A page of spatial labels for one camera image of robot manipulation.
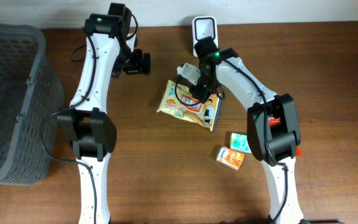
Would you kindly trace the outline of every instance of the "wooden surface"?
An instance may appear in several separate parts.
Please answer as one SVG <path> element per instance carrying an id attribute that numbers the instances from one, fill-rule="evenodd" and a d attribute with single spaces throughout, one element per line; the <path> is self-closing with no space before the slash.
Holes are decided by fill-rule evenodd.
<path id="1" fill-rule="evenodd" d="M 219 26 L 220 48 L 232 47 L 267 87 L 294 97 L 303 157 L 296 162 L 300 207 L 309 220 L 358 224 L 358 22 Z M 69 60 L 84 44 L 80 30 L 44 30 L 47 56 L 65 89 L 82 63 Z M 219 223 L 266 218 L 270 201 L 263 168 L 247 154 L 239 171 L 215 162 L 230 133 L 246 131 L 246 111 L 227 92 L 214 133 L 156 113 L 176 67 L 198 64 L 190 27 L 139 29 L 152 73 L 110 83 L 108 115 L 118 129 L 108 170 L 108 203 L 118 223 Z M 73 158 L 60 132 L 55 154 Z M 0 185 L 0 223 L 76 223 L 78 168 L 51 163 L 30 187 Z"/>

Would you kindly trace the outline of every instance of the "orange packet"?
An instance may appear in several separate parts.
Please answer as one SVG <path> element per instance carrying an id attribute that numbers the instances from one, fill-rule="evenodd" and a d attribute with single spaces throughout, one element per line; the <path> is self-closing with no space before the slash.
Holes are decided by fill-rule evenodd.
<path id="1" fill-rule="evenodd" d="M 218 156 L 216 157 L 216 161 L 223 163 L 234 170 L 240 168 L 243 159 L 243 153 L 234 151 L 225 146 L 219 150 Z"/>

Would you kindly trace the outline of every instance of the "teal packet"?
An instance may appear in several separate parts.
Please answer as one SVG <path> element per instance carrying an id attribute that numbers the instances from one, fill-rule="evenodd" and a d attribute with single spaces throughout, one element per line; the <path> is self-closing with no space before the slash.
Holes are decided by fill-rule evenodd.
<path id="1" fill-rule="evenodd" d="M 230 136 L 230 148 L 238 152 L 251 153 L 245 134 L 232 133 Z"/>

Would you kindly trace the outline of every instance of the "white background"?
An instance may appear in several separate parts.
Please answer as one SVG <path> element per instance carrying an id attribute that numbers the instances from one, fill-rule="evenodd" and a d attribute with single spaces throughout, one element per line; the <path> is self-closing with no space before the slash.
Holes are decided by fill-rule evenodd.
<path id="1" fill-rule="evenodd" d="M 358 21 L 358 0 L 0 0 L 0 23 L 81 27 L 111 1 L 125 3 L 140 26 L 188 25 L 200 15 L 218 24 Z"/>

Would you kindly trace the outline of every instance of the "small packet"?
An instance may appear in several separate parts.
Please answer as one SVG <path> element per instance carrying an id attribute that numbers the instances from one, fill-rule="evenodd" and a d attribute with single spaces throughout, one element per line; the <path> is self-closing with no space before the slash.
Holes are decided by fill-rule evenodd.
<path id="1" fill-rule="evenodd" d="M 185 106 L 181 104 L 175 95 L 176 83 L 168 80 L 167 87 L 163 94 L 160 106 L 157 112 L 164 112 L 176 118 L 197 123 L 210 131 L 214 131 L 216 120 L 219 116 L 221 100 L 217 94 L 212 94 L 206 103 L 199 103 L 194 106 Z M 177 95 L 180 100 L 186 104 L 199 102 L 191 97 L 187 86 L 178 84 Z"/>
<path id="2" fill-rule="evenodd" d="M 230 136 L 230 148 L 239 152 L 251 153 L 245 134 L 232 133 Z"/>
<path id="3" fill-rule="evenodd" d="M 234 170 L 239 170 L 243 159 L 243 153 L 228 149 L 226 146 L 219 150 L 218 156 L 216 157 L 216 161 L 221 162 Z"/>

